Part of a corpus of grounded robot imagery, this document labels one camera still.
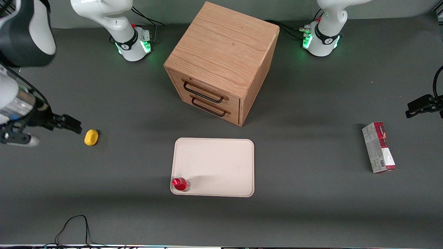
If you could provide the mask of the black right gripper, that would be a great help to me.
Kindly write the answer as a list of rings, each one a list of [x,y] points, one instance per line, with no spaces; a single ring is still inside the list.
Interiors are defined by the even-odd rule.
[[[34,104],[14,100],[1,110],[7,120],[1,124],[0,143],[4,145],[33,148],[40,144],[40,138],[23,130],[29,127],[42,127],[52,131],[65,129],[76,134],[82,133],[82,123],[70,115],[57,115],[51,106],[36,98]]]

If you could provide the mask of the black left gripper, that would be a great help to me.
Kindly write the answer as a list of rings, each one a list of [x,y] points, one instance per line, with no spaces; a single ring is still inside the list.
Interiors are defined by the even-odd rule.
[[[408,110],[405,112],[406,118],[413,118],[425,112],[438,112],[443,118],[443,95],[437,97],[421,96],[408,103]]]

